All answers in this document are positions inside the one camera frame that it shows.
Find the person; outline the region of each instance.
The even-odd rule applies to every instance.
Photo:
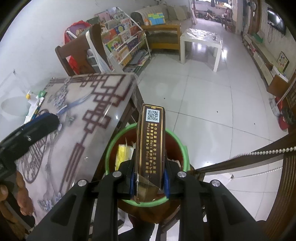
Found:
[[[25,181],[23,179],[22,174],[17,171],[16,172],[16,185],[17,185],[17,194],[16,201],[20,207],[20,212],[23,215],[32,215],[34,212],[33,203],[31,198],[29,197],[28,190],[25,185]],[[6,208],[3,201],[5,201],[8,197],[8,188],[5,185],[0,185],[0,212],[4,219],[6,220],[9,227],[14,232],[15,236],[23,240],[25,237],[25,228],[23,225],[12,215],[12,213]],[[2,233],[3,227],[0,226],[0,233]]]
[[[118,235],[118,241],[149,241],[155,228],[155,224],[148,223],[128,215],[133,228]]]

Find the wooden door frame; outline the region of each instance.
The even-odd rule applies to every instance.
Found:
[[[256,7],[256,10],[254,11],[252,9],[252,2],[256,2],[256,1],[257,1],[257,7]],[[249,25],[248,34],[253,34],[253,33],[257,33],[259,31],[259,28],[260,28],[261,0],[252,0],[250,8],[251,8],[251,18],[250,18],[250,25]],[[257,22],[256,22],[255,25],[253,24],[253,12],[257,12]]]

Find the white wall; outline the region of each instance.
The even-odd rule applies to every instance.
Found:
[[[236,13],[235,33],[240,34],[242,31],[242,18],[243,18],[243,0],[233,0],[233,13]]]
[[[189,0],[165,0],[165,2],[167,3],[167,5],[170,6],[182,6],[182,5],[186,5],[189,8]]]
[[[51,77],[67,76],[54,49],[64,44],[64,31],[72,23],[88,20],[110,7],[131,13],[153,0],[32,0],[14,19],[0,42],[0,86],[13,69],[30,89],[42,89]],[[11,77],[7,85],[13,82]],[[0,104],[11,95],[0,88]],[[0,108],[0,140],[24,120],[23,113],[14,115]]]
[[[287,56],[290,61],[285,74],[288,79],[293,75],[293,72],[296,67],[296,42],[291,35],[288,28],[286,28],[286,35],[282,37],[281,32],[273,29],[272,41],[268,43],[268,32],[270,25],[267,23],[267,8],[271,6],[268,5],[264,0],[261,0],[261,23],[260,30],[265,34],[264,44],[266,48],[271,52],[271,54],[278,59],[281,51]]]

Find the table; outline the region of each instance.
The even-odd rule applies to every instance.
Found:
[[[38,114],[59,116],[60,127],[18,161],[36,223],[80,179],[92,181],[110,139],[143,100],[133,74],[85,74],[50,80]]]
[[[181,63],[185,64],[185,41],[205,44],[207,46],[215,47],[214,56],[216,56],[214,72],[217,72],[218,64],[220,61],[220,56],[222,52],[222,42],[221,38],[218,34],[200,30],[189,28],[181,35],[180,37],[180,47],[181,47]]]

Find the white side table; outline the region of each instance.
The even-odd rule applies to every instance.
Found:
[[[214,72],[217,72],[221,52],[222,52],[222,42],[221,38],[218,34],[200,30],[189,28],[180,36],[180,47],[181,47],[181,63],[185,64],[185,41],[200,43],[207,46],[215,47],[214,56],[216,56]]]

